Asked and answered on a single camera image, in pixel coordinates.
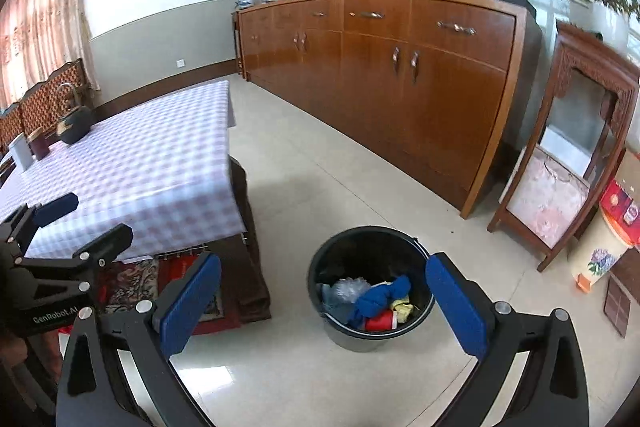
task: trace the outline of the black bucket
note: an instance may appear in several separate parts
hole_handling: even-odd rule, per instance
[[[434,304],[424,276],[428,258],[429,253],[417,239],[385,227],[357,227],[326,241],[311,261],[306,284],[311,303],[324,318],[324,329],[331,340],[352,351],[372,351],[389,339],[417,328]],[[333,285],[347,277],[363,277],[374,285],[401,275],[411,281],[409,298],[418,312],[395,330],[356,330],[342,324],[322,306],[320,283]]]

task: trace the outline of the checkered tablecloth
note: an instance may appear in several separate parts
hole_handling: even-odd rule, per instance
[[[118,223],[133,229],[119,259],[179,250],[244,232],[229,178],[233,112],[226,80],[156,98],[58,142],[0,188],[0,220],[20,204],[68,192],[78,209],[39,229],[27,257],[65,258]]]

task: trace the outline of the blue gripper pad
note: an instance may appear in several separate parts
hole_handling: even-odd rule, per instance
[[[46,227],[54,221],[66,216],[78,208],[78,196],[70,192],[57,200],[49,201],[33,211],[33,222],[39,227]]]
[[[489,298],[477,284],[462,276],[445,253],[430,256],[425,277],[462,349],[482,359],[495,327]]]
[[[190,280],[186,282],[159,323],[160,349],[167,358],[184,349],[200,316],[220,286],[222,267],[217,256],[209,254],[194,275],[190,274],[190,270],[187,270],[182,279],[189,278]],[[164,294],[168,289],[169,285],[162,293]]]

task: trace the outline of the plastic bag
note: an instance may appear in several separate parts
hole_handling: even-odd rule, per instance
[[[362,277],[340,279],[325,293],[324,302],[330,305],[353,304],[370,288],[371,285]]]

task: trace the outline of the black teapot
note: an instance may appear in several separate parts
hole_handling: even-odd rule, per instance
[[[95,123],[95,118],[91,109],[80,104],[80,99],[75,86],[65,82],[58,86],[57,92],[60,92],[60,88],[63,86],[71,87],[74,93],[74,101],[76,105],[69,108],[63,116],[58,118],[56,134],[61,141],[71,145],[91,131],[91,126]]]

